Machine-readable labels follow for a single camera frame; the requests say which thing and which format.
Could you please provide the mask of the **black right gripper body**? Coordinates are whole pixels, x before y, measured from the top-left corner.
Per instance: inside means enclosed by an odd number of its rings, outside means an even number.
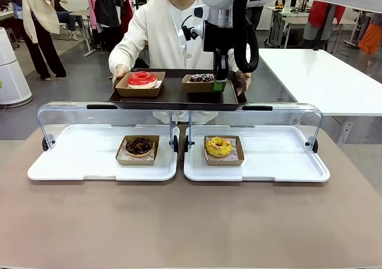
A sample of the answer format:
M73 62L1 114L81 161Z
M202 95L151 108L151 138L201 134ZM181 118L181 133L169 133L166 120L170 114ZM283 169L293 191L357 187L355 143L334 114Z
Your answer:
M204 22L204 51L227 54L233 48L233 28Z

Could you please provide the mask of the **person's left hand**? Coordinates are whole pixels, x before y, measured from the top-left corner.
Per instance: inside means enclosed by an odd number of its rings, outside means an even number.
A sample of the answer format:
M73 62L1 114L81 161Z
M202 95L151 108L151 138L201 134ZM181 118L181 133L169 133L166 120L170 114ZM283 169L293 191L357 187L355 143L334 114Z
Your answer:
M251 84L251 74L238 70L236 72L236 76L238 79L238 82L235 86L236 95L241 95L248 89Z

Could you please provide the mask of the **person's right hand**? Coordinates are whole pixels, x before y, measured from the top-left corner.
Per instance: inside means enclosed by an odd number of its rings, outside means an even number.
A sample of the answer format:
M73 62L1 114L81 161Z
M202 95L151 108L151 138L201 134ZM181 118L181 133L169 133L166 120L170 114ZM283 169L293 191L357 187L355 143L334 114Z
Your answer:
M113 87L115 87L119 80L122 79L129 71L129 68L126 65L118 64L112 78Z

